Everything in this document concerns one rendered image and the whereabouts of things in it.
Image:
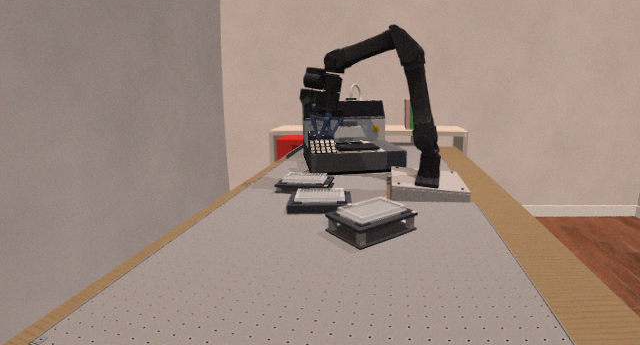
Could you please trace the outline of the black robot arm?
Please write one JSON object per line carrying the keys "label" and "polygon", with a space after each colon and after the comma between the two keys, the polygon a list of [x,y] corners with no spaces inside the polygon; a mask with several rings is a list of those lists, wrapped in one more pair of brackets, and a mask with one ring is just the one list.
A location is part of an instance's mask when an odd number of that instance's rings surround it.
{"label": "black robot arm", "polygon": [[[389,26],[389,30],[379,35],[327,53],[324,57],[325,68],[307,67],[303,84],[306,88],[330,92],[330,95],[340,93],[342,78],[340,75],[326,72],[344,74],[346,68],[359,61],[396,49],[408,83],[413,112],[414,145],[422,151],[415,186],[438,189],[441,155],[438,154],[440,149],[436,144],[437,128],[434,126],[425,76],[425,53],[423,48],[401,29],[393,24]],[[303,106],[316,102],[316,107],[325,108],[327,93],[301,89],[300,100]]]}

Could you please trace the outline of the white well plate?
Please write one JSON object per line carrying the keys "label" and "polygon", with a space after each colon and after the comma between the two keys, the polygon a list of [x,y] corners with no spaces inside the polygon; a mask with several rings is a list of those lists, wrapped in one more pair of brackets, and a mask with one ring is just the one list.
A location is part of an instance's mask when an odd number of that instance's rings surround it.
{"label": "white well plate", "polygon": [[324,183],[327,179],[327,173],[288,173],[282,178],[281,182],[288,184],[316,184]]}
{"label": "white well plate", "polygon": [[336,213],[352,222],[358,222],[362,225],[367,222],[372,223],[401,214],[401,212],[406,210],[407,209],[405,208],[404,204],[383,197],[377,197],[358,203],[337,207]]}
{"label": "white well plate", "polygon": [[298,189],[294,201],[302,203],[337,203],[345,201],[343,188]]}

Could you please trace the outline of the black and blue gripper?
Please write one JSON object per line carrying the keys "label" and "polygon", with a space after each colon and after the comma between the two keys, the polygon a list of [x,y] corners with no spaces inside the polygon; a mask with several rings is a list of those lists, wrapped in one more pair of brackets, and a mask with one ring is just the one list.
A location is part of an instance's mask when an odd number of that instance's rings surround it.
{"label": "black and blue gripper", "polygon": [[[330,92],[326,92],[326,91],[323,91],[323,92],[327,93],[326,107],[322,108],[322,107],[314,106],[313,113],[310,113],[310,119],[315,131],[316,138],[319,138],[319,139],[322,137],[326,127],[328,130],[328,135],[333,136],[345,118],[345,115],[343,115],[344,113],[343,109],[338,109],[340,93],[333,93],[333,95],[330,95]],[[329,109],[326,109],[326,108],[329,108]],[[336,110],[331,110],[331,109],[336,109]],[[315,113],[318,113],[318,114],[315,114]],[[327,114],[320,115],[324,113],[327,113]],[[330,125],[331,119],[338,120],[332,132],[331,132],[331,125]],[[318,133],[316,120],[324,122],[320,133]]]}

